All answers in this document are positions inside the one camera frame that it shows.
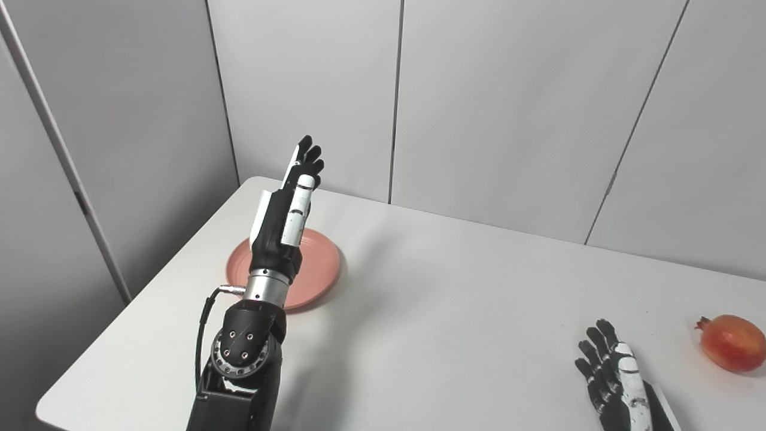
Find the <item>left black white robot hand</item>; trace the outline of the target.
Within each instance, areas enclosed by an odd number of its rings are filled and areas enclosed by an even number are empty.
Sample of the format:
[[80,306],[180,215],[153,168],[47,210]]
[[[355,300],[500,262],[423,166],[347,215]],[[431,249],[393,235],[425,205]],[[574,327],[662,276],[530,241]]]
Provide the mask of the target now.
[[299,244],[308,219],[311,198],[324,169],[322,149],[306,135],[298,142],[284,180],[276,191],[264,191],[251,228],[250,272],[274,273],[292,284],[303,256]]

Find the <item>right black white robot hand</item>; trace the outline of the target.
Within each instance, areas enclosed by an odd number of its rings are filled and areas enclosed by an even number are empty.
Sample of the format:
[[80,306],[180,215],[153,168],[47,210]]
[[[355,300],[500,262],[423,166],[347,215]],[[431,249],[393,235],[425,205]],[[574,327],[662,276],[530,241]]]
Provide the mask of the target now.
[[629,345],[611,322],[599,319],[578,343],[574,361],[604,430],[679,430],[681,426],[660,389],[643,379]]

